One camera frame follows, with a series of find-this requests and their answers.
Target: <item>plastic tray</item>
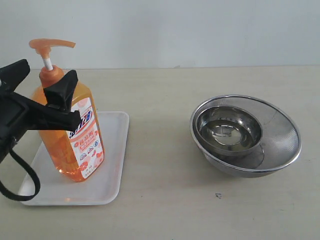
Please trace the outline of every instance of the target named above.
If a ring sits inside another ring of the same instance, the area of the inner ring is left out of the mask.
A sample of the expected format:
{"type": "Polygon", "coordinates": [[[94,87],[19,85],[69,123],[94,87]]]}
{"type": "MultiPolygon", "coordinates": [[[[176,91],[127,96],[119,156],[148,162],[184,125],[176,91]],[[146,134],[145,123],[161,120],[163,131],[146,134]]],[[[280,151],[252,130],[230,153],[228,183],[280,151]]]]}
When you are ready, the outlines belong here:
{"type": "MultiPolygon", "coordinates": [[[[97,112],[105,159],[83,182],[74,182],[59,173],[41,143],[31,164],[41,182],[39,194],[22,203],[28,206],[104,205],[113,201],[120,189],[129,129],[129,116],[120,111],[97,112]]],[[[34,193],[34,184],[26,175],[20,195],[34,193]]]]}

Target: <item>white wall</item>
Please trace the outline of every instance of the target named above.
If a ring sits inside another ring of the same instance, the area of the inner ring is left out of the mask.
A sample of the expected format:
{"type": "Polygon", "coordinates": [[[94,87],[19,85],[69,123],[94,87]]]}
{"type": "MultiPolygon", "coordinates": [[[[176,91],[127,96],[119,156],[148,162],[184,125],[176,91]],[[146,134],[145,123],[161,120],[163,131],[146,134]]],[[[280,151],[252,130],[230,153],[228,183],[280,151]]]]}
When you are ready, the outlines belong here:
{"type": "Polygon", "coordinates": [[[0,66],[27,58],[33,38],[61,68],[320,64],[320,0],[2,0],[0,66]]]}

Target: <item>mesh strainer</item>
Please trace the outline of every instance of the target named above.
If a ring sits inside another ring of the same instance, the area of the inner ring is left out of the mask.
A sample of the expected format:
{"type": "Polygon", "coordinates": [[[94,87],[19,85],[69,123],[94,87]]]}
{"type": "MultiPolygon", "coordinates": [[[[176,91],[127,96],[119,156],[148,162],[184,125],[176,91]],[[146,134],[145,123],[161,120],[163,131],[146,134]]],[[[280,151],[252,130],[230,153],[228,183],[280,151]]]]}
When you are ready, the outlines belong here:
{"type": "Polygon", "coordinates": [[[222,95],[200,104],[190,119],[191,135],[206,159],[223,172],[241,177],[261,177],[293,163],[299,156],[302,143],[295,123],[276,106],[245,95],[222,95]],[[246,156],[222,156],[209,152],[201,144],[196,131],[199,114],[214,106],[233,106],[253,115],[261,124],[263,137],[259,147],[246,156]]]}

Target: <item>pump dispenser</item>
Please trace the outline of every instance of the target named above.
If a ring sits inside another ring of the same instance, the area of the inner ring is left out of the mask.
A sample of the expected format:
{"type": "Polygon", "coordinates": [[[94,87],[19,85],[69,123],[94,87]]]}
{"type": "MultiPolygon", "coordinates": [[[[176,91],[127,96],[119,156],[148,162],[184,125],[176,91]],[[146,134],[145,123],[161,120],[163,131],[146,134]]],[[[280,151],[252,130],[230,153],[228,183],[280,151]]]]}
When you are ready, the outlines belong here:
{"type": "MultiPolygon", "coordinates": [[[[32,99],[47,105],[44,89],[52,85],[59,88],[64,72],[52,65],[49,53],[51,47],[75,47],[74,42],[39,38],[29,42],[29,46],[41,55],[44,67],[41,69],[39,86],[32,99]]],[[[86,180],[105,159],[105,148],[101,137],[94,99],[90,89],[77,82],[71,100],[71,111],[79,111],[81,123],[75,131],[39,130],[39,135],[52,159],[55,168],[75,182],[86,180]]]]}

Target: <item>beige table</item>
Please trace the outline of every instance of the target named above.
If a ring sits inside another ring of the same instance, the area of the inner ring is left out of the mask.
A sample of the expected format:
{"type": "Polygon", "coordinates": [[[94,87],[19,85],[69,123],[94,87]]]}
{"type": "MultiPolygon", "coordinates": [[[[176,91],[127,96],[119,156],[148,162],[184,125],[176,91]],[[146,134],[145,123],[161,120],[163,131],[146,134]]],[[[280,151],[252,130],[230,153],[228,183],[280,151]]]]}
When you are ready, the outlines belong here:
{"type": "MultiPolygon", "coordinates": [[[[38,72],[17,91],[30,96],[38,72]]],[[[27,207],[0,195],[1,240],[320,238],[320,66],[77,72],[98,111],[130,116],[119,195],[107,205],[77,207],[27,207]],[[262,98],[293,118],[302,134],[294,164],[246,179],[205,160],[190,135],[190,115],[200,102],[230,93],[262,98]]],[[[29,131],[16,151],[31,163],[40,142],[29,131]]],[[[0,164],[11,190],[24,176],[9,157],[0,164]]]]}

